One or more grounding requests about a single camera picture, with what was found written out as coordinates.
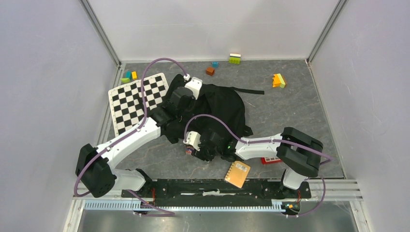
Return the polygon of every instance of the spiral notebook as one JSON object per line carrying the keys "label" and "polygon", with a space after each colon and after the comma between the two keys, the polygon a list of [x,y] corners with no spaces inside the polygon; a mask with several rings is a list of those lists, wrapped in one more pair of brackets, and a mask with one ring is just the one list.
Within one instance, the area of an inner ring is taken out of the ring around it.
{"label": "spiral notebook", "polygon": [[228,173],[225,176],[225,181],[235,185],[238,188],[242,188],[246,177],[248,176],[250,167],[246,164],[235,161],[229,168]]}

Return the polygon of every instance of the blue cube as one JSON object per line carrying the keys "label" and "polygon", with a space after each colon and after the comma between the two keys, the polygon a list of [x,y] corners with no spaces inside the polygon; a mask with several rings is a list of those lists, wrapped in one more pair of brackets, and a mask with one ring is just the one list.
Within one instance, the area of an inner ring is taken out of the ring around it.
{"label": "blue cube", "polygon": [[125,73],[125,78],[128,78],[128,79],[132,80],[131,72],[130,72],[130,71],[128,71],[128,72]]}

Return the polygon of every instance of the gray floor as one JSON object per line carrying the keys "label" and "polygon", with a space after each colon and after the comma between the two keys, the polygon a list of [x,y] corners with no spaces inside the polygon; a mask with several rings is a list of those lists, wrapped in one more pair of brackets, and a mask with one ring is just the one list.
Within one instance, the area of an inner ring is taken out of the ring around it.
{"label": "gray floor", "polygon": [[[211,62],[183,62],[191,76],[205,84],[264,90],[265,95],[239,93],[246,107],[246,124],[252,127],[252,137],[271,136],[284,127],[297,128],[324,144],[324,152],[335,161],[320,168],[320,176],[343,177],[333,138],[326,122],[318,93],[308,67],[303,60],[242,61],[240,65],[220,62],[213,76],[205,74]],[[139,78],[146,64],[127,64],[125,71],[137,71]],[[181,70],[173,63],[157,63],[147,76],[164,73],[168,83]],[[283,89],[272,88],[272,76],[281,73],[287,81]],[[114,138],[111,126],[109,139]],[[249,178],[280,178],[286,165],[262,165],[260,159],[246,160],[251,167]],[[126,157],[119,169],[143,169],[151,178],[223,178],[230,163],[216,157],[210,163],[185,154],[182,142],[172,145],[165,137],[145,144]]]}
{"label": "gray floor", "polygon": [[[302,203],[302,212],[316,203]],[[356,232],[349,202],[324,202],[318,211],[286,219],[279,213],[176,212],[175,217],[138,217],[131,211],[84,211],[79,232]]]}

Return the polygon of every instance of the red and white object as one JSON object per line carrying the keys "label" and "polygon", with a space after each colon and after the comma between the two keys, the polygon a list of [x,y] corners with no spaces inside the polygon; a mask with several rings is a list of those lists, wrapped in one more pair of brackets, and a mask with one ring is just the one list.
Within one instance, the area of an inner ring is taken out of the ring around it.
{"label": "red and white object", "polygon": [[282,162],[282,160],[279,159],[278,157],[274,157],[274,158],[261,158],[261,162],[262,162],[262,164],[270,164],[270,163],[279,163],[279,162]]}

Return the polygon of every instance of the white wall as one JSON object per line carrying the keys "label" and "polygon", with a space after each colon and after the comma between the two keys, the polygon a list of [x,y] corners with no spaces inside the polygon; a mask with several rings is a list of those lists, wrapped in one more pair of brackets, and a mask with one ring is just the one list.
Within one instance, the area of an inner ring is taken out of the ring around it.
{"label": "white wall", "polygon": [[0,231],[59,232],[115,65],[79,1],[0,5]]}
{"label": "white wall", "polygon": [[121,60],[307,58],[337,0],[89,0]]}
{"label": "white wall", "polygon": [[374,231],[408,231],[410,3],[351,0],[313,61],[347,173]]}

